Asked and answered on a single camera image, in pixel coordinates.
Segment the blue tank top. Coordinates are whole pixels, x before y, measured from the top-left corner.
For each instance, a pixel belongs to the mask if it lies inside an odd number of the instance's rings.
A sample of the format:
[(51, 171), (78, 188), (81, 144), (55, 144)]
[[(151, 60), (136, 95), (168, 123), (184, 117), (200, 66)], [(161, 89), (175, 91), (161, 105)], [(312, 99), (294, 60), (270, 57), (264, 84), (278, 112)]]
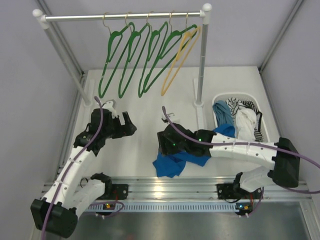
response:
[[(186, 136), (197, 139), (198, 141), (209, 142), (209, 137), (219, 133), (227, 137), (235, 136), (235, 128), (230, 124), (223, 124), (212, 130), (213, 133), (209, 133), (208, 130), (200, 129), (195, 132), (191, 132), (189, 129), (185, 129), (180, 124), (175, 126), (183, 132)], [(162, 155), (158, 150), (156, 160), (152, 163), (156, 169), (156, 175), (158, 177), (173, 178), (179, 176), (184, 170), (186, 163), (190, 162), (198, 166), (204, 167), (207, 161), (211, 158), (209, 153), (209, 146), (203, 144), (197, 144), (197, 148), (200, 149), (200, 156), (194, 156), (186, 152), (180, 152), (173, 155)]]

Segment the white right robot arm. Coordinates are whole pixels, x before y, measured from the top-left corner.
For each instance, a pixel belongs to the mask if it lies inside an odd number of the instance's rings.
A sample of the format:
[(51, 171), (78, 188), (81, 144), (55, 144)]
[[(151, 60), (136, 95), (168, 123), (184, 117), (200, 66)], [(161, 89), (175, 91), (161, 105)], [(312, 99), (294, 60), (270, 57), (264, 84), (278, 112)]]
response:
[(257, 168), (239, 172), (233, 181), (233, 192), (246, 198), (255, 190), (276, 184), (283, 188), (299, 185), (300, 157), (287, 138), (277, 142), (245, 142), (213, 130), (192, 132), (173, 123), (157, 133), (159, 153), (181, 157), (197, 165), (205, 165), (210, 158), (227, 158), (257, 165)]

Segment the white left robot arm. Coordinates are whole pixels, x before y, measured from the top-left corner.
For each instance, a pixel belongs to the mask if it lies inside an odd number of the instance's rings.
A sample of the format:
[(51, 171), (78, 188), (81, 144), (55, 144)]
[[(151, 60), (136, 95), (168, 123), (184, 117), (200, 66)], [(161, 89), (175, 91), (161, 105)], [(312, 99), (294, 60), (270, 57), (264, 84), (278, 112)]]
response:
[(136, 132), (128, 112), (122, 113), (124, 124), (114, 113), (111, 108), (93, 110), (90, 122), (76, 136), (62, 171), (44, 196), (32, 202), (30, 210), (35, 227), (43, 234), (69, 238), (85, 210), (96, 199), (107, 199), (113, 194), (112, 179), (103, 173), (93, 174), (80, 191), (76, 189), (106, 140), (132, 136)]

